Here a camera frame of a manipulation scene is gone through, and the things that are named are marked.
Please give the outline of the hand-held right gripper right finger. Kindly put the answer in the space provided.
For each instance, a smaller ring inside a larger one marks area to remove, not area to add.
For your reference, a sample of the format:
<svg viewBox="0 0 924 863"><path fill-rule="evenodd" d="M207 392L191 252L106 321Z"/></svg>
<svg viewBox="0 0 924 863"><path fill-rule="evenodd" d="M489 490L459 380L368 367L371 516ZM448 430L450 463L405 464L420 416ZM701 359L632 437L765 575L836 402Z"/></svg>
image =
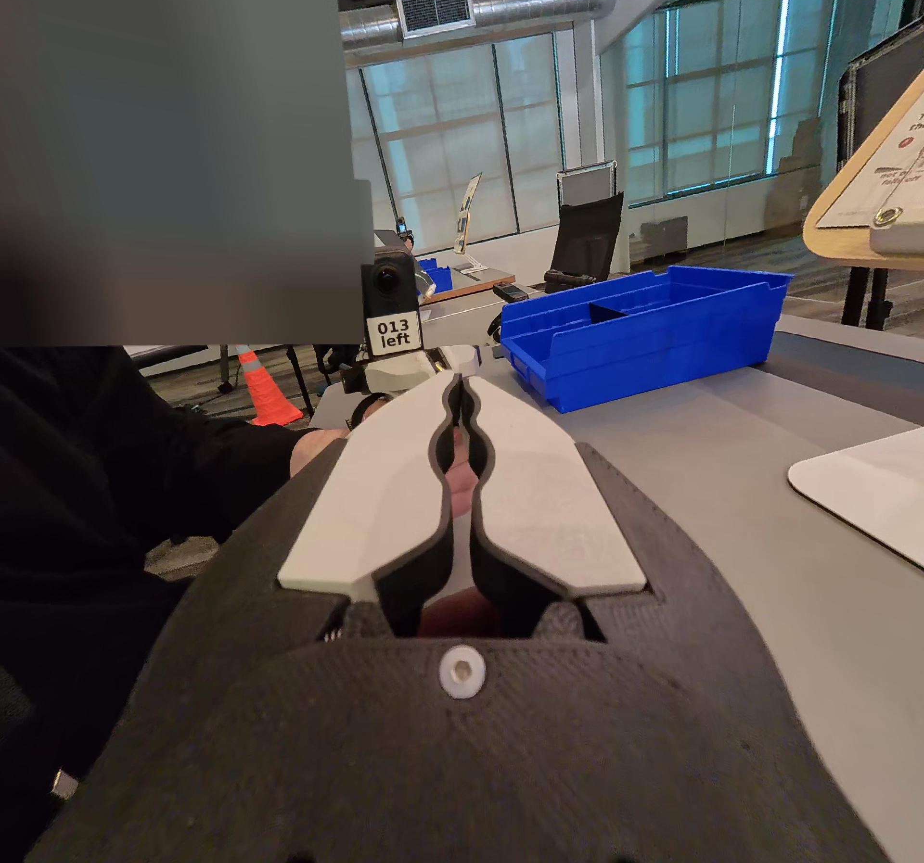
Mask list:
<svg viewBox="0 0 924 863"><path fill-rule="evenodd" d="M530 637L553 603L643 592L641 565L573 438L481 376L464 382L477 475L470 564L503 631Z"/></svg>

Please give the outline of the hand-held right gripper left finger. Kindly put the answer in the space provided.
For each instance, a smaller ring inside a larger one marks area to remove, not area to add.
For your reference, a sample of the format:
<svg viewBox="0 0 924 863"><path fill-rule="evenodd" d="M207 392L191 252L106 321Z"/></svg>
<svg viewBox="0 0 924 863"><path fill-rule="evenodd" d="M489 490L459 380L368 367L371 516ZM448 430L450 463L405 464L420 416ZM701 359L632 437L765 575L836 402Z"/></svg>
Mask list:
<svg viewBox="0 0 924 863"><path fill-rule="evenodd" d="M366 419L346 442L278 571L286 590L377 604L412 636L454 563L454 429L462 377L440 372Z"/></svg>

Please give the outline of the person's left forearm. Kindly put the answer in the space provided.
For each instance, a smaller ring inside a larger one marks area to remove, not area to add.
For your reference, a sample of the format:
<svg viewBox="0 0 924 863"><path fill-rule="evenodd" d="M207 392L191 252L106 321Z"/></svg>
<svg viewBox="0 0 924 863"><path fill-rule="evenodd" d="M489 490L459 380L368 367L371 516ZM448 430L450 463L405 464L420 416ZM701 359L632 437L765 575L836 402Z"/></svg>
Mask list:
<svg viewBox="0 0 924 863"><path fill-rule="evenodd" d="M224 542L299 470L297 443L321 439L170 407L149 388L128 411L113 490L125 527L152 545L181 536Z"/></svg>

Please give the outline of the grey desk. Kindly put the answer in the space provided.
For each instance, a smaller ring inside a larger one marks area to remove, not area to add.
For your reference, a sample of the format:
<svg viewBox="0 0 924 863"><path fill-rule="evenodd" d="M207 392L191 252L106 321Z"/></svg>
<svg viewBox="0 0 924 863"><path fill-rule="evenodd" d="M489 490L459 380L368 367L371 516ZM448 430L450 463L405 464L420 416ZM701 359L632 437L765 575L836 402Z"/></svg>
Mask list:
<svg viewBox="0 0 924 863"><path fill-rule="evenodd" d="M784 476L908 432L758 370L555 417L653 589L589 638L477 639L487 682L361 663L386 714L346 861L922 861L922 575Z"/></svg>

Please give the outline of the person's left hand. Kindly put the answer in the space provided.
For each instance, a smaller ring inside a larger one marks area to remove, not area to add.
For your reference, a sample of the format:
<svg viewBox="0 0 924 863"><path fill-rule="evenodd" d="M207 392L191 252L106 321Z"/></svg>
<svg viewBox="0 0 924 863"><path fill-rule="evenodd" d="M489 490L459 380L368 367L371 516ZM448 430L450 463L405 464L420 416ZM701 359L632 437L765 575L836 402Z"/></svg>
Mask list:
<svg viewBox="0 0 924 863"><path fill-rule="evenodd" d="M393 399L388 395L376 395L374 399L365 399L353 411L363 423L373 418L383 407L388 406ZM287 468L276 469L276 478L281 482L293 478L323 452L333 441L349 439L351 428L306 430L298 436L288 457ZM454 429L454 460L445 473L452 498L452 515L458 519L471 511L473 495L478 477L468 460L468 441L461 430Z"/></svg>

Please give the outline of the small sign on stand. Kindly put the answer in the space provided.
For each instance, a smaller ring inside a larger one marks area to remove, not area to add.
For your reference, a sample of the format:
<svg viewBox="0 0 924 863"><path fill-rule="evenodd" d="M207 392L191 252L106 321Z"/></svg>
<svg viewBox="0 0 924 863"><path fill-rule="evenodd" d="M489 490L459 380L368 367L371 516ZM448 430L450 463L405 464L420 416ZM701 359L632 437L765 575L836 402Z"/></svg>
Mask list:
<svg viewBox="0 0 924 863"><path fill-rule="evenodd" d="M458 210L458 215L456 218L456 237L453 246L453 251L458 256L467 255L471 206L474 201L481 178L482 174L479 173L469 179L460 208Z"/></svg>

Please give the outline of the orange traffic cone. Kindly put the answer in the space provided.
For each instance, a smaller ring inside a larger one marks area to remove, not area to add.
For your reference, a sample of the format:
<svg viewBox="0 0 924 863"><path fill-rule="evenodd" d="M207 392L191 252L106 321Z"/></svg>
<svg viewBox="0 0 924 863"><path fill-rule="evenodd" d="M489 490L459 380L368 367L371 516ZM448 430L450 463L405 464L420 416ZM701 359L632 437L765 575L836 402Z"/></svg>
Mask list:
<svg viewBox="0 0 924 863"><path fill-rule="evenodd" d="M283 395L270 372L248 345L236 345L237 360L244 374L259 427L287 426L303 419L304 413Z"/></svg>

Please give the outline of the black office chair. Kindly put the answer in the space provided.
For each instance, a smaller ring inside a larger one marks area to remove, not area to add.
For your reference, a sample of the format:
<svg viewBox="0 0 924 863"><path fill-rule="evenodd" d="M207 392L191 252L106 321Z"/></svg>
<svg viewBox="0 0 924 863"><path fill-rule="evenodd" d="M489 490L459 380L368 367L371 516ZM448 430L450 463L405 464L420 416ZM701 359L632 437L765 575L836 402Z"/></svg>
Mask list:
<svg viewBox="0 0 924 863"><path fill-rule="evenodd" d="M625 195L592 203L563 204L550 268L544 274L547 294L606 281L619 233Z"/></svg>

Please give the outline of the blue plastic bin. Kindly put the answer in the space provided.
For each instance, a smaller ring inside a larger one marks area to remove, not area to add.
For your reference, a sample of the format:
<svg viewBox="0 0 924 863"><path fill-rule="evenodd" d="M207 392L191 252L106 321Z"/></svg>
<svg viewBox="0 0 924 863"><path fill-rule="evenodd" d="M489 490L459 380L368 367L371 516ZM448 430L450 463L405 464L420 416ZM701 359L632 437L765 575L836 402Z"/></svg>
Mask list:
<svg viewBox="0 0 924 863"><path fill-rule="evenodd" d="M671 266L508 304L500 345L558 412L767 360L793 276Z"/></svg>

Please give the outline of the white air vent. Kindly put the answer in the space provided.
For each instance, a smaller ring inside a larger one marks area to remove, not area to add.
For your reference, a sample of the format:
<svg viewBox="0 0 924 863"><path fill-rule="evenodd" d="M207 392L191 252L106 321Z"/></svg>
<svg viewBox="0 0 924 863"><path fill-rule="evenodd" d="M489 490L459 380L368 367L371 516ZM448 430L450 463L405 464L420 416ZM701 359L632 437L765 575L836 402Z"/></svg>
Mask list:
<svg viewBox="0 0 924 863"><path fill-rule="evenodd" d="M404 41L476 26L474 0L395 0Z"/></svg>

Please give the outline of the person's black clothing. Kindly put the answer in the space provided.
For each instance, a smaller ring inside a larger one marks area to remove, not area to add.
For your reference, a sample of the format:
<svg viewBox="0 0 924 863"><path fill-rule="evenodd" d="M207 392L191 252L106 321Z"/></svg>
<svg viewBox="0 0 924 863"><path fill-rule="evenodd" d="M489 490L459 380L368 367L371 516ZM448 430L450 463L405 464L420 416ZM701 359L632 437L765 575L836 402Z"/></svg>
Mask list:
<svg viewBox="0 0 924 863"><path fill-rule="evenodd" d="M96 762L187 590L146 570L169 538L135 537L113 490L147 388L121 347L1 350L2 861Z"/></svg>

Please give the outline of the white metal stand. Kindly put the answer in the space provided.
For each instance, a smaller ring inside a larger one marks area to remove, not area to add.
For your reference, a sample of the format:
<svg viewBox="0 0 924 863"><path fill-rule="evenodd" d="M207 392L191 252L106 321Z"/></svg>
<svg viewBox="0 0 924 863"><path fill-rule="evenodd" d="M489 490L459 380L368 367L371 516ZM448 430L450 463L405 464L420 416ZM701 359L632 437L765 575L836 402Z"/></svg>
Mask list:
<svg viewBox="0 0 924 863"><path fill-rule="evenodd" d="M791 465L807 500L923 568L923 429Z"/></svg>

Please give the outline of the wooden board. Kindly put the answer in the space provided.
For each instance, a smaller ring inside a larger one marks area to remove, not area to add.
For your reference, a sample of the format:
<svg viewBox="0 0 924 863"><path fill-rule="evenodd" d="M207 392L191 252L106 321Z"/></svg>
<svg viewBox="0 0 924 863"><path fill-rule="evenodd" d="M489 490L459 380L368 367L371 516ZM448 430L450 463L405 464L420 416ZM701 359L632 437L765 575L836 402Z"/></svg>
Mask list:
<svg viewBox="0 0 924 863"><path fill-rule="evenodd" d="M832 207L852 179L857 176L880 144L904 118L907 110L923 97L923 74L919 73L885 115L869 137L861 143L848 163L838 171L808 213L802 237L808 249L817 256L846 267L869 267L922 271L922 255L876 254L872 251L870 232L865 228L820 227L821 218Z"/></svg>

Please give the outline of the white instruction sign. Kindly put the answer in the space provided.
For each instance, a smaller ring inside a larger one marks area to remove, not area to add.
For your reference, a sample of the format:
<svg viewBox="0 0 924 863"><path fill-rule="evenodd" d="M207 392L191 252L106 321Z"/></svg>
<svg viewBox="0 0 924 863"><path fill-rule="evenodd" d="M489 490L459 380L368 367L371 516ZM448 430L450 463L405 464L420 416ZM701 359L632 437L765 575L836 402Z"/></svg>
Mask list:
<svg viewBox="0 0 924 863"><path fill-rule="evenodd" d="M827 210L820 227L865 228L876 254L923 254L922 96Z"/></svg>

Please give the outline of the silver air duct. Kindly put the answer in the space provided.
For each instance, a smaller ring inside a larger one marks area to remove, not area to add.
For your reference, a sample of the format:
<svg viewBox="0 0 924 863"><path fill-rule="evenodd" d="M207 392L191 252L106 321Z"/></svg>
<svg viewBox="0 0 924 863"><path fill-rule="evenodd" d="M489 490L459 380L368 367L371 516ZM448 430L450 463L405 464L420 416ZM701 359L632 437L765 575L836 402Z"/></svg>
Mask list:
<svg viewBox="0 0 924 863"><path fill-rule="evenodd" d="M473 0L473 3L477 23L474 28L435 36L537 22L554 23L572 18L599 18L613 10L616 0ZM419 40L403 40L395 1L341 12L340 36L346 51L403 45Z"/></svg>

